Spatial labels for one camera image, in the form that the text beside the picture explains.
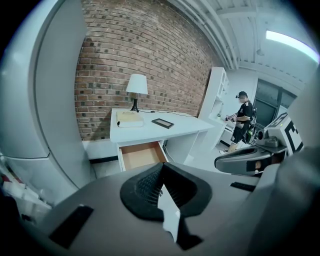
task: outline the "man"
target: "man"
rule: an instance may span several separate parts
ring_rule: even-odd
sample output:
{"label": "man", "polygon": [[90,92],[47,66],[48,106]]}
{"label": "man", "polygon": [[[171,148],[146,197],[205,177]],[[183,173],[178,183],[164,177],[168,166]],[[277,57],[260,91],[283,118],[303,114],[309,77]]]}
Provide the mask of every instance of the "man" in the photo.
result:
{"label": "man", "polygon": [[233,115],[227,115],[225,118],[226,121],[231,120],[232,122],[236,123],[231,137],[232,143],[229,149],[219,151],[222,155],[236,150],[239,141],[241,141],[242,138],[246,135],[250,125],[250,119],[254,114],[254,107],[248,99],[248,95],[245,91],[240,91],[235,98],[238,98],[239,103],[242,103],[242,105],[237,113]]}

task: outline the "ceiling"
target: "ceiling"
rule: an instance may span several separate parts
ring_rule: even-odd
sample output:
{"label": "ceiling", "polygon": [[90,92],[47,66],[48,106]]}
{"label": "ceiling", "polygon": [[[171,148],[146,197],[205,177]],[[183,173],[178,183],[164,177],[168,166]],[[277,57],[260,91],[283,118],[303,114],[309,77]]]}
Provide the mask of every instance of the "ceiling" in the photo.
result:
{"label": "ceiling", "polygon": [[168,0],[204,32],[227,69],[245,68],[302,90],[318,64],[266,31],[297,39],[314,50],[302,20],[279,0]]}

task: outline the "black t-shirt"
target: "black t-shirt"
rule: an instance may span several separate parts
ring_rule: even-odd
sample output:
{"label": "black t-shirt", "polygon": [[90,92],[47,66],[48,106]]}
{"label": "black t-shirt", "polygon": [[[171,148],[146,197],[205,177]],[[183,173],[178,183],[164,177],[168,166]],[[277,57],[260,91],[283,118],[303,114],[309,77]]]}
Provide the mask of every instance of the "black t-shirt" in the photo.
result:
{"label": "black t-shirt", "polygon": [[[246,101],[245,103],[243,103],[238,111],[238,117],[248,117],[248,118],[252,118],[254,114],[254,106],[252,105],[252,103],[248,100]],[[247,120],[247,121],[238,121],[242,124],[245,124],[245,123],[250,123],[250,120]]]}

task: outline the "black cap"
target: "black cap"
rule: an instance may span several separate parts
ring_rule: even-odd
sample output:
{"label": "black cap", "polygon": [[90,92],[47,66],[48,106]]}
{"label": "black cap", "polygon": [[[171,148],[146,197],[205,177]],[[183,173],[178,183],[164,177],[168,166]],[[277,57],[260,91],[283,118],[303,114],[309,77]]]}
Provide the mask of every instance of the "black cap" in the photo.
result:
{"label": "black cap", "polygon": [[240,92],[238,93],[238,95],[235,96],[235,98],[238,99],[240,96],[247,96],[247,97],[248,97],[248,95],[247,95],[247,93],[246,93],[245,91],[240,91]]}

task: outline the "open drawer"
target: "open drawer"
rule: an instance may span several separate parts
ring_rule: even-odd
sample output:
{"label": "open drawer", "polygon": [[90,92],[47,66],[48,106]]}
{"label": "open drawer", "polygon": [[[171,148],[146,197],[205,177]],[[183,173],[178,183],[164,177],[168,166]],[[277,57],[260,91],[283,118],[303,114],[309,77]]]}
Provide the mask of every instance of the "open drawer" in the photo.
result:
{"label": "open drawer", "polygon": [[118,159],[123,172],[140,166],[168,162],[159,141],[120,147]]}

